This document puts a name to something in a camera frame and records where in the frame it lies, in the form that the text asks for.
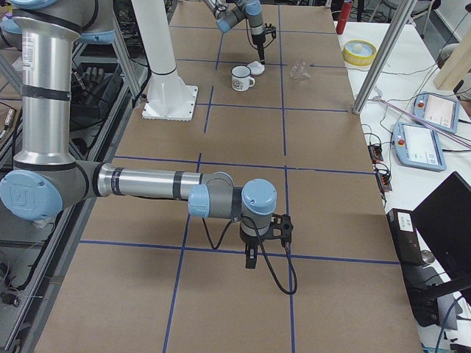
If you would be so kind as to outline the white enamel mug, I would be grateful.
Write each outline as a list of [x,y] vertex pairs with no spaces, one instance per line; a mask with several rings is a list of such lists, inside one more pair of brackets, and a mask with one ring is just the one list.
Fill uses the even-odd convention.
[[249,90],[255,85],[250,68],[246,65],[237,65],[231,69],[231,87],[238,92]]

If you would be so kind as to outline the red cylinder bottle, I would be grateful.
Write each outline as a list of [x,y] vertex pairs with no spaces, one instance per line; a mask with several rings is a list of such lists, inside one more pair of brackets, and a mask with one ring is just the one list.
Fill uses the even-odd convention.
[[343,34],[352,8],[353,8],[353,0],[344,0],[341,6],[341,12],[340,12],[337,25],[336,25],[337,35]]

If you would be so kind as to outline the far teach pendant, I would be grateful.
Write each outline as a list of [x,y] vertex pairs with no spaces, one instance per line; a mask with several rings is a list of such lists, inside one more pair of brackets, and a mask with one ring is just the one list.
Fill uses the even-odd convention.
[[424,92],[415,98],[413,112],[419,119],[455,134],[458,129],[459,106],[455,99]]

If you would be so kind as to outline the white ceramic lid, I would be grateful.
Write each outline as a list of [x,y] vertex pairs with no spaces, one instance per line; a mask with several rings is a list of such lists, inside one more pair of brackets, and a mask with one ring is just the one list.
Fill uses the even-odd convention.
[[250,69],[251,75],[253,76],[260,76],[265,71],[265,65],[258,61],[249,63],[247,67]]

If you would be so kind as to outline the teach pendant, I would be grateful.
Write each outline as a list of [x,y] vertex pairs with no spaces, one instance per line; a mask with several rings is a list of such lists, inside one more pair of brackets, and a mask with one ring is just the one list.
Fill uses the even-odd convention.
[[413,112],[419,119],[455,134],[458,129],[459,106],[455,99],[424,92],[415,98]]
[[401,165],[429,171],[447,166],[438,134],[418,124],[398,122],[393,129],[394,149]]

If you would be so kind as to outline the lower orange usb hub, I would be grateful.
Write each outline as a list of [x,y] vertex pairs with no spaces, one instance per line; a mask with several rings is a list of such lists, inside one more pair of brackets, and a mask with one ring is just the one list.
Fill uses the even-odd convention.
[[378,183],[378,188],[381,193],[388,193],[392,191],[392,186],[387,176],[384,174],[376,174],[375,176]]

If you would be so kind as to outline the aluminium frame post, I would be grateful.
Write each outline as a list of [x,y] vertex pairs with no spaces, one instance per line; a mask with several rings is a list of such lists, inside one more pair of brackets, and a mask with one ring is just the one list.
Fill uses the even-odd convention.
[[399,38],[403,27],[406,25],[412,10],[414,9],[417,1],[416,0],[403,0],[396,10],[396,14],[389,24],[389,28],[380,44],[378,53],[372,62],[368,74],[361,86],[361,89],[357,95],[355,103],[353,105],[353,113],[359,115],[363,110],[369,95],[373,91],[375,84],[388,60],[392,49],[394,48],[397,39]]

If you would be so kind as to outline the wooden beam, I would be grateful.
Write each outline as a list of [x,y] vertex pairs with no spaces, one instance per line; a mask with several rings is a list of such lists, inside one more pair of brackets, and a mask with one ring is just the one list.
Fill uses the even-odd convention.
[[470,46],[471,34],[468,31],[433,80],[437,89],[453,90],[470,70]]

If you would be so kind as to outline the black monitor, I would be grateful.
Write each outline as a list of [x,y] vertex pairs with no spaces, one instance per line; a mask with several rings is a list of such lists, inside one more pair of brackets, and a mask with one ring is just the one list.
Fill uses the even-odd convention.
[[470,273],[470,185],[458,172],[413,210],[412,221],[450,278]]

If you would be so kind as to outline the upper orange usb hub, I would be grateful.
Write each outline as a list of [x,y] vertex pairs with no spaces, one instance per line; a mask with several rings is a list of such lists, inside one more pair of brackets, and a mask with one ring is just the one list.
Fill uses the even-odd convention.
[[383,149],[381,144],[370,144],[367,148],[372,164],[383,162]]

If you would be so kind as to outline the near teach pendant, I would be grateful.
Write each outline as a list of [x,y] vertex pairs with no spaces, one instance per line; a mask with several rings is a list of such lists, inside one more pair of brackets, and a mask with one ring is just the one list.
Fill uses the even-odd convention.
[[438,134],[418,124],[398,122],[393,129],[394,149],[401,165],[429,171],[447,166]]

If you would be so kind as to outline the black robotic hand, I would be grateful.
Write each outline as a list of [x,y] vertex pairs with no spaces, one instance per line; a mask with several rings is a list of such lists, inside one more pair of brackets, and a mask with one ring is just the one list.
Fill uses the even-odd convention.
[[92,106],[99,102],[109,104],[102,97],[111,79],[105,76],[105,70],[96,66],[88,66],[83,72],[72,71],[74,81],[71,86],[71,102],[76,105]]

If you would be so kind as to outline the black computer box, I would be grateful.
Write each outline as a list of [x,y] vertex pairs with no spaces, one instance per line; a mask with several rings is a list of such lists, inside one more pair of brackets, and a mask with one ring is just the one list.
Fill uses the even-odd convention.
[[424,261],[411,212],[391,209],[386,218],[417,323],[421,327],[437,325],[457,330],[456,309],[449,308],[454,301],[453,292],[450,286],[439,278],[434,268]]

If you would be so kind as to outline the orange usb hub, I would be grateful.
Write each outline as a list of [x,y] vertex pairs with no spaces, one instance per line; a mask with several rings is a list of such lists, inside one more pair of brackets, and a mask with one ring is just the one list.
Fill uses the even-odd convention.
[[375,176],[378,183],[378,188],[381,193],[388,193],[392,191],[392,186],[387,176],[384,174],[376,174]]
[[370,144],[367,148],[372,164],[383,162],[383,149],[381,144]]

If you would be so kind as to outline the yellow tape roll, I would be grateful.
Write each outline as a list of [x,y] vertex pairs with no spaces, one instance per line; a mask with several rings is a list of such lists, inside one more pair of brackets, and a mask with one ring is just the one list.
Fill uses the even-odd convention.
[[349,40],[344,44],[344,61],[355,66],[369,66],[377,54],[377,48],[366,40]]

